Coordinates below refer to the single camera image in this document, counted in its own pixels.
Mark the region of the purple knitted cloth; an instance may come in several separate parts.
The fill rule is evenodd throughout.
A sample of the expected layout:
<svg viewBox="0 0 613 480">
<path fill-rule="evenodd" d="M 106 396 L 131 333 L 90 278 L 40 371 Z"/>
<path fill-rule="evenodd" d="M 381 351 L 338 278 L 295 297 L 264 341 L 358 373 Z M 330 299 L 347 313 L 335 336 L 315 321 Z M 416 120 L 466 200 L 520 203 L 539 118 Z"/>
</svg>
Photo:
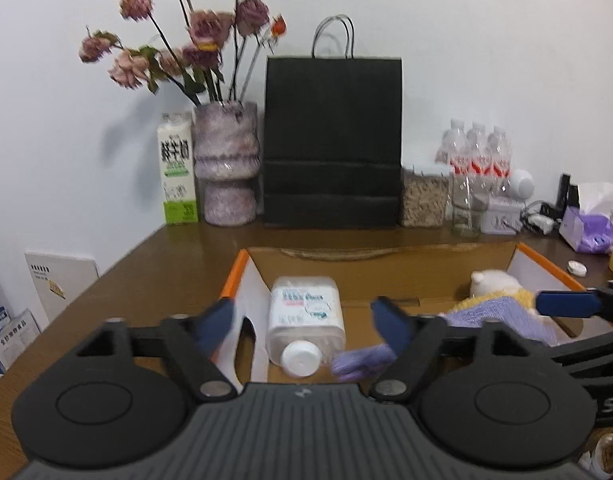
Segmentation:
<svg viewBox="0 0 613 480">
<path fill-rule="evenodd" d="M 549 347 L 557 345 L 557 333 L 551 322 L 526 309 L 512 296 L 478 300 L 471 307 L 460 307 L 439 316 L 450 326 L 460 328 L 480 328 L 485 321 L 500 321 L 523 338 Z M 331 361 L 331 374 L 339 382 L 361 382 L 376 377 L 395 362 L 408 343 L 409 338 L 403 335 L 399 336 L 395 348 L 385 339 L 377 346 L 340 352 Z"/>
</svg>

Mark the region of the yellow white plush toy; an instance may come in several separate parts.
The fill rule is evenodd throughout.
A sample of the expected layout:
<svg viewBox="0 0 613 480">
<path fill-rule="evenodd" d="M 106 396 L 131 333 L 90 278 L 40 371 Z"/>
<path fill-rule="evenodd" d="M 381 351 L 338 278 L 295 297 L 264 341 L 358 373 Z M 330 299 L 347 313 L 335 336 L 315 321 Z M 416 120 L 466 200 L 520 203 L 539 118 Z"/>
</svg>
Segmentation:
<svg viewBox="0 0 613 480">
<path fill-rule="evenodd" d="M 473 325 L 484 320 L 539 318 L 535 294 L 523 288 L 517 278 L 501 270 L 471 273 L 469 296 L 448 312 L 441 313 L 452 323 Z"/>
</svg>

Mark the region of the small white round lid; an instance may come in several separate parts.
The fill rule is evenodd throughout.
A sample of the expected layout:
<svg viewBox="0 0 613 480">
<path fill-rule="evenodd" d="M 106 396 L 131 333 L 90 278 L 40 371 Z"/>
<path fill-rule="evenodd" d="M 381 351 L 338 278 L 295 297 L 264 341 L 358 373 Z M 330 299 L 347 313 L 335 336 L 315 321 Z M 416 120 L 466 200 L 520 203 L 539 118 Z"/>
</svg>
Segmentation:
<svg viewBox="0 0 613 480">
<path fill-rule="evenodd" d="M 282 350 L 280 366 L 291 377 L 305 378 L 320 369 L 322 360 L 322 351 L 316 344 L 306 340 L 296 340 L 287 344 Z"/>
</svg>

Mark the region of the white round cap on table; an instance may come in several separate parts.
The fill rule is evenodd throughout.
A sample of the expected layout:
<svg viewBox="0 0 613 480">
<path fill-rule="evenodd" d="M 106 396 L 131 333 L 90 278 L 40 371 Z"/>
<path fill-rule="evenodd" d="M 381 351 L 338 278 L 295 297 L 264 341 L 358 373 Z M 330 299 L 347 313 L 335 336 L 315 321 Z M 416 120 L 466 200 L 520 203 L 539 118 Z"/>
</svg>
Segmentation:
<svg viewBox="0 0 613 480">
<path fill-rule="evenodd" d="M 577 260 L 567 262 L 567 271 L 578 278 L 584 278 L 587 275 L 587 267 Z"/>
</svg>

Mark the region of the purple tissue box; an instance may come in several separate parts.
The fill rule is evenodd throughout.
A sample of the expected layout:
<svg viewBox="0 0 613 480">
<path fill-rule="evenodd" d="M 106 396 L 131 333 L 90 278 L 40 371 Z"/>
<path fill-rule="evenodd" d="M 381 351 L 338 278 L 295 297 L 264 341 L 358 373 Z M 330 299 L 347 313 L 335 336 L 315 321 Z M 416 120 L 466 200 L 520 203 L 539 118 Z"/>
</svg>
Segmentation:
<svg viewBox="0 0 613 480">
<path fill-rule="evenodd" d="M 580 254 L 613 250 L 613 183 L 585 182 L 569 186 L 559 234 Z"/>
</svg>

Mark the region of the white power strip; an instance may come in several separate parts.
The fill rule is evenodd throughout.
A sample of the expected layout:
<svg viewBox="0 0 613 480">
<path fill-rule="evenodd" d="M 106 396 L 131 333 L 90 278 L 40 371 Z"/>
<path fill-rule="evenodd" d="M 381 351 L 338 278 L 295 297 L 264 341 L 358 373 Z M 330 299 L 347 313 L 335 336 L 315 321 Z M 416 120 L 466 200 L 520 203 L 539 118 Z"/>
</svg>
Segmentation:
<svg viewBox="0 0 613 480">
<path fill-rule="evenodd" d="M 520 213 L 523 229 L 540 236 L 550 236 L 559 229 L 561 212 L 544 200 L 536 200 L 527 205 Z"/>
</svg>

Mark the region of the white tin box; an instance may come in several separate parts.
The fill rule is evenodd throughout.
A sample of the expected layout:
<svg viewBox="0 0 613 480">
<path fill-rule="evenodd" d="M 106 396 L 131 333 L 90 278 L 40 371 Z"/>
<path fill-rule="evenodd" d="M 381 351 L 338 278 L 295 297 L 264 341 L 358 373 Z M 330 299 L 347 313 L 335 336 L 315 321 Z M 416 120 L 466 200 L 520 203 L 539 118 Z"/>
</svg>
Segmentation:
<svg viewBox="0 0 613 480">
<path fill-rule="evenodd" d="M 480 232 L 489 235 L 515 235 L 523 228 L 521 213 L 526 203 L 503 196 L 491 196 L 480 223 Z"/>
</svg>

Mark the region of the clear container of seeds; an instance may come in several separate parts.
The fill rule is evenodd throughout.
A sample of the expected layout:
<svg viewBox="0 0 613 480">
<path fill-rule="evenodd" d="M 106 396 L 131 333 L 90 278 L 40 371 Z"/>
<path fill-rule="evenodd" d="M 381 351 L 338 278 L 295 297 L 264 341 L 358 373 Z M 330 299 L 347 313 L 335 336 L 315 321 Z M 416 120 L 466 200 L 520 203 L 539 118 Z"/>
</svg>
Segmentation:
<svg viewBox="0 0 613 480">
<path fill-rule="evenodd" d="M 402 169 L 401 224 L 404 228 L 440 228 L 445 221 L 450 177 Z"/>
</svg>

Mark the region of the water bottle right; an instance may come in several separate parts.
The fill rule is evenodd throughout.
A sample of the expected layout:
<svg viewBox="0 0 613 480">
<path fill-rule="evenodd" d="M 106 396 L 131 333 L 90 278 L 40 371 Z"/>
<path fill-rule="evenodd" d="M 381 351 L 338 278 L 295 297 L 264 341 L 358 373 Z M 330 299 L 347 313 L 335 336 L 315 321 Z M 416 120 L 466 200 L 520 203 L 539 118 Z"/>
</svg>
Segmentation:
<svg viewBox="0 0 613 480">
<path fill-rule="evenodd" d="M 488 148 L 491 152 L 492 193 L 505 195 L 511 175 L 512 145 L 503 128 L 493 128 L 488 138 Z"/>
</svg>

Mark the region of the water bottle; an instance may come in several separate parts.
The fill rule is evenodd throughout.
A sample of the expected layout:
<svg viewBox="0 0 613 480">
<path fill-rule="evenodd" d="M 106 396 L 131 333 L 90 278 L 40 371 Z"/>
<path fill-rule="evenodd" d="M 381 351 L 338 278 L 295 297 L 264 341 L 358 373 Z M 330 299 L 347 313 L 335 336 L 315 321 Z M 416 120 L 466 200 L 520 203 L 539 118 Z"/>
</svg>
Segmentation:
<svg viewBox="0 0 613 480">
<path fill-rule="evenodd" d="M 468 144 L 463 120 L 452 119 L 450 128 L 442 133 L 435 162 L 451 166 L 454 174 L 467 176 L 469 166 L 471 166 L 471 148 Z"/>
<path fill-rule="evenodd" d="M 469 153 L 471 153 L 469 155 L 471 158 L 469 172 L 476 177 L 488 177 L 491 167 L 491 152 L 485 125 L 473 122 L 473 125 L 467 131 L 467 141 Z"/>
<path fill-rule="evenodd" d="M 491 152 L 492 193 L 505 195 L 511 175 L 512 145 L 503 128 L 493 128 L 488 138 L 488 148 Z"/>
</svg>

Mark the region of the water bottle left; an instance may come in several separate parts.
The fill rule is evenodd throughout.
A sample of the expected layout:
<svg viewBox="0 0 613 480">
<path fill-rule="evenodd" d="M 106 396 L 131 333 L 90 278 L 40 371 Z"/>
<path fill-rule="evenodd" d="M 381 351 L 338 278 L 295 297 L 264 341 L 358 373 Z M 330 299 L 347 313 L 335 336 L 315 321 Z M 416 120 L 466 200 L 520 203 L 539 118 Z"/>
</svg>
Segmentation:
<svg viewBox="0 0 613 480">
<path fill-rule="evenodd" d="M 451 166 L 454 174 L 467 176 L 469 166 L 471 166 L 471 148 L 468 144 L 463 120 L 452 119 L 450 128 L 442 133 L 435 162 Z"/>
</svg>

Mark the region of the purple ceramic vase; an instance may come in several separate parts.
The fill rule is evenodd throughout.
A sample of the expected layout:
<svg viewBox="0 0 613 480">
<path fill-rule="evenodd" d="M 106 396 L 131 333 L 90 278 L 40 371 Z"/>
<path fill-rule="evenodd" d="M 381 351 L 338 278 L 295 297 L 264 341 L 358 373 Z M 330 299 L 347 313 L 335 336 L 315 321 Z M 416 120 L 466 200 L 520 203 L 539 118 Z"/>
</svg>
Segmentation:
<svg viewBox="0 0 613 480">
<path fill-rule="evenodd" d="M 257 121 L 252 102 L 211 102 L 196 108 L 195 175 L 203 219 L 212 226 L 244 226 L 256 219 Z"/>
</svg>

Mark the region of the green white milk carton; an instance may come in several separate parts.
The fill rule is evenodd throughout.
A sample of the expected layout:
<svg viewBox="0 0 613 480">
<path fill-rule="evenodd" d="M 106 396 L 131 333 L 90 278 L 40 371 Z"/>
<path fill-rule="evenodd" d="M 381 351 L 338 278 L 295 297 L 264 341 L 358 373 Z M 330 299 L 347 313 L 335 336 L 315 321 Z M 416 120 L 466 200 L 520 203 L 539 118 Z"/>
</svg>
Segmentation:
<svg viewBox="0 0 613 480">
<path fill-rule="evenodd" d="M 157 136 L 165 223 L 196 223 L 198 206 L 192 157 L 192 114 L 163 114 Z"/>
</svg>

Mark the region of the black paper shopping bag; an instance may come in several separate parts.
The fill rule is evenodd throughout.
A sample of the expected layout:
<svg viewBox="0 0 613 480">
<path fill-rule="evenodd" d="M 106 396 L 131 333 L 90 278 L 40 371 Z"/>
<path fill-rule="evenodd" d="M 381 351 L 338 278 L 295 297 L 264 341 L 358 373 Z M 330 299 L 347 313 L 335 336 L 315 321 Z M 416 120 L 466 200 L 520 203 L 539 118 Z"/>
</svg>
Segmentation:
<svg viewBox="0 0 613 480">
<path fill-rule="evenodd" d="M 358 58 L 345 14 L 340 58 L 270 58 L 263 128 L 263 221 L 298 229 L 386 229 L 401 210 L 402 62 Z"/>
</svg>

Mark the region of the dried pink rose bouquet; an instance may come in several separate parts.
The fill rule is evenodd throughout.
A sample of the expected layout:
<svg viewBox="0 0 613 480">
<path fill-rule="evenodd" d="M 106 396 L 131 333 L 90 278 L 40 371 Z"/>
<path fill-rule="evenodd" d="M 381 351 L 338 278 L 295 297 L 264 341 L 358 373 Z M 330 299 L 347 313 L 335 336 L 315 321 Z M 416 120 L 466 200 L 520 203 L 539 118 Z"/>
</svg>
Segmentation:
<svg viewBox="0 0 613 480">
<path fill-rule="evenodd" d="M 157 94 L 167 82 L 195 105 L 203 93 L 211 103 L 242 101 L 261 52 L 272 52 L 286 35 L 285 18 L 273 15 L 262 0 L 234 0 L 227 11 L 199 9 L 192 0 L 173 1 L 186 32 L 180 47 L 154 17 L 154 0 L 120 0 L 121 18 L 150 23 L 159 46 L 147 42 L 132 48 L 113 32 L 88 30 L 79 47 L 80 61 L 94 64 L 112 55 L 108 75 L 124 89 L 145 87 Z"/>
</svg>

